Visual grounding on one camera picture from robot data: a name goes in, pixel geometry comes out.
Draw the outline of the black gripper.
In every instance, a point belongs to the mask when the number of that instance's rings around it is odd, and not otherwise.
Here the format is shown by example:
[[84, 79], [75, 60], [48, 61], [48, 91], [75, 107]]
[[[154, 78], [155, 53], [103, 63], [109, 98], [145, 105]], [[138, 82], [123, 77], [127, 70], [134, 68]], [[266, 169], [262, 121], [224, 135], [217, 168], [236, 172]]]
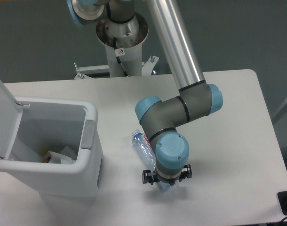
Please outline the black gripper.
[[186, 178], [192, 178], [192, 169], [190, 164], [184, 165], [182, 171], [178, 172], [175, 175], [164, 175], [161, 172], [158, 171], [152, 172], [151, 170], [148, 169], [142, 172], [143, 184], [149, 183], [153, 185], [154, 183], [160, 181], [169, 185], [174, 185], [176, 181], [179, 180], [179, 182], [181, 182]]

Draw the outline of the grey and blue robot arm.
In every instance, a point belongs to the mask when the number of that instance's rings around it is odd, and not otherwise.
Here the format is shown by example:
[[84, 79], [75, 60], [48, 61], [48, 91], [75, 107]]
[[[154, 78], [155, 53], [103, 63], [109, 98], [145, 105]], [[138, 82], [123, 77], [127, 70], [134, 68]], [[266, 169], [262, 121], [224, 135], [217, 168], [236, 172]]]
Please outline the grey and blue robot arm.
[[[136, 12], [133, 0], [69, 0], [74, 23], [96, 23], [96, 35], [106, 50], [111, 77], [143, 75], [142, 45], [149, 32], [146, 19]], [[201, 71], [180, 9], [175, 0], [149, 0], [147, 5], [178, 88], [176, 97], [149, 96], [135, 113], [155, 156], [154, 168], [144, 170], [142, 182], [174, 185], [192, 177], [189, 144], [177, 128], [219, 111], [223, 96], [208, 84]]]

